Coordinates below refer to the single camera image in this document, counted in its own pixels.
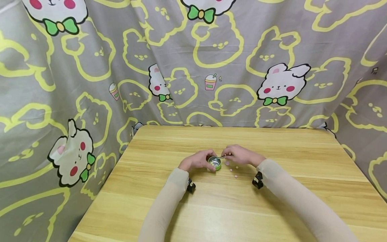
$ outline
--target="black wrist strap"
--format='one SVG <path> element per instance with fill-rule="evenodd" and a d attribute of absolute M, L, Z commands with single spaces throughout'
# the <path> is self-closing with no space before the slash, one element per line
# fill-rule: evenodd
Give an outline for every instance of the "black wrist strap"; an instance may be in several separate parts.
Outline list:
<path fill-rule="evenodd" d="M 261 172 L 258 172 L 253 181 L 252 181 L 252 184 L 254 185 L 254 187 L 258 188 L 258 189 L 261 189 L 263 188 L 264 186 L 264 183 L 263 183 L 263 176 L 262 176 L 262 173 Z"/>
<path fill-rule="evenodd" d="M 191 178 L 188 178 L 188 186 L 187 186 L 187 191 L 189 193 L 193 193 L 195 191 L 196 185 L 195 183 L 192 182 Z"/>

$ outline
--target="wrist strap buckle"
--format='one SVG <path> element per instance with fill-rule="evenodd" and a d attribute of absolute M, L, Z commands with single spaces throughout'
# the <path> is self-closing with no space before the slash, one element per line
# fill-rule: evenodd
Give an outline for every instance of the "wrist strap buckle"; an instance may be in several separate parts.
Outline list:
<path fill-rule="evenodd" d="M 258 189 L 261 189 L 261 188 L 263 188 L 263 186 L 264 186 L 264 183 L 263 183 L 263 180 L 264 178 L 263 178 L 263 175 L 262 175 L 262 173 L 261 172 L 258 172 L 256 175 L 255 175 L 255 177 L 254 177 L 254 179 L 253 179 L 253 181 L 252 181 L 252 184 L 254 185 L 254 187 L 256 187 L 256 188 L 258 188 Z"/>

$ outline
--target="green bow tie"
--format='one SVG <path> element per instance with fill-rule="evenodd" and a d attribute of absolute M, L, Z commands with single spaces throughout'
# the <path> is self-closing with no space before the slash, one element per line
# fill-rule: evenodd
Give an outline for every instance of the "green bow tie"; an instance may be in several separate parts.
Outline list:
<path fill-rule="evenodd" d="M 170 96 L 169 94 L 167 94 L 167 95 L 160 94 L 160 95 L 159 95 L 159 100 L 160 100 L 160 102 L 164 102 L 165 100 L 169 100 L 169 99 L 172 99 L 171 96 Z"/>
<path fill-rule="evenodd" d="M 191 5 L 188 11 L 188 19 L 195 20 L 197 18 L 203 19 L 206 23 L 211 24 L 215 18 L 215 9 L 199 10 L 196 6 Z"/>
<path fill-rule="evenodd" d="M 45 19 L 44 24 L 46 26 L 47 33 L 51 36 L 56 36 L 59 32 L 67 32 L 69 34 L 78 34 L 79 28 L 73 17 L 68 17 L 62 22 L 53 22 L 49 19 Z"/>
<path fill-rule="evenodd" d="M 86 169 L 84 169 L 80 174 L 80 178 L 82 182 L 87 181 L 87 179 L 89 178 L 89 170 L 91 169 L 91 166 L 94 164 L 95 161 L 96 161 L 96 157 L 93 156 L 91 153 L 88 153 Z"/>
<path fill-rule="evenodd" d="M 264 106 L 269 106 L 272 103 L 278 103 L 280 106 L 285 106 L 288 103 L 288 97 L 283 96 L 280 98 L 265 98 Z"/>

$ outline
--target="cartoon bunny print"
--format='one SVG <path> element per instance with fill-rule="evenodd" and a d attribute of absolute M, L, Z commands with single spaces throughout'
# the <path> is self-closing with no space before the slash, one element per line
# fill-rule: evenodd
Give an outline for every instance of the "cartoon bunny print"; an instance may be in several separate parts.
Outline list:
<path fill-rule="evenodd" d="M 308 64 L 292 67 L 284 63 L 277 64 L 267 71 L 265 81 L 257 91 L 258 99 L 264 100 L 264 106 L 277 103 L 285 106 L 305 87 L 305 75 L 310 70 Z"/>
<path fill-rule="evenodd" d="M 88 12 L 84 0 L 22 0 L 31 18 L 43 23 L 51 36 L 59 32 L 78 34 Z"/>
<path fill-rule="evenodd" d="M 151 65 L 149 67 L 149 90 L 153 95 L 159 97 L 160 102 L 164 102 L 165 100 L 169 100 L 171 98 L 171 94 L 165 84 L 164 78 L 159 70 L 157 64 Z"/>
<path fill-rule="evenodd" d="M 137 133 L 137 131 L 139 130 L 139 128 L 141 128 L 142 126 L 144 126 L 144 124 L 142 124 L 141 122 L 138 122 L 134 125 L 133 130 L 132 130 L 132 133 L 130 134 L 132 136 L 132 138 L 135 136 L 135 134 Z"/>
<path fill-rule="evenodd" d="M 47 157 L 58 169 L 61 187 L 72 187 L 79 180 L 87 181 L 96 160 L 93 149 L 89 131 L 78 129 L 74 119 L 69 119 L 68 136 L 59 137 Z"/>
<path fill-rule="evenodd" d="M 207 24 L 230 10 L 236 0 L 181 0 L 182 4 L 189 8 L 187 17 L 189 20 L 203 19 Z"/>

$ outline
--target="cartoon animal head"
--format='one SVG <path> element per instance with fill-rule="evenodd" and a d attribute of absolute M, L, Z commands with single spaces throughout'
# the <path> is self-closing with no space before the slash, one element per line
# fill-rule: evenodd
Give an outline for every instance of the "cartoon animal head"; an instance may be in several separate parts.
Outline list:
<path fill-rule="evenodd" d="M 236 0 L 182 0 L 186 7 L 195 6 L 199 10 L 215 9 L 219 16 L 230 10 Z"/>
<path fill-rule="evenodd" d="M 305 75 L 309 70 L 308 64 L 290 69 L 284 63 L 271 67 L 257 91 L 258 99 L 286 97 L 287 100 L 292 100 L 306 85 Z"/>
<path fill-rule="evenodd" d="M 84 0 L 22 0 L 31 17 L 43 22 L 45 19 L 53 22 L 63 22 L 72 17 L 80 24 L 87 18 L 87 8 Z"/>
<path fill-rule="evenodd" d="M 149 77 L 149 89 L 153 95 L 159 96 L 170 94 L 157 64 L 149 67 Z"/>
<path fill-rule="evenodd" d="M 86 129 L 77 129 L 75 121 L 68 121 L 68 137 L 61 136 L 48 154 L 48 160 L 58 168 L 60 185 L 71 187 L 79 179 L 86 181 L 94 163 L 93 140 Z"/>
<path fill-rule="evenodd" d="M 134 135 L 137 133 L 139 128 L 141 128 L 142 126 L 144 126 L 144 124 L 142 124 L 140 122 L 138 122 L 136 125 L 134 125 L 133 131 L 132 131 L 132 137 L 134 137 Z"/>

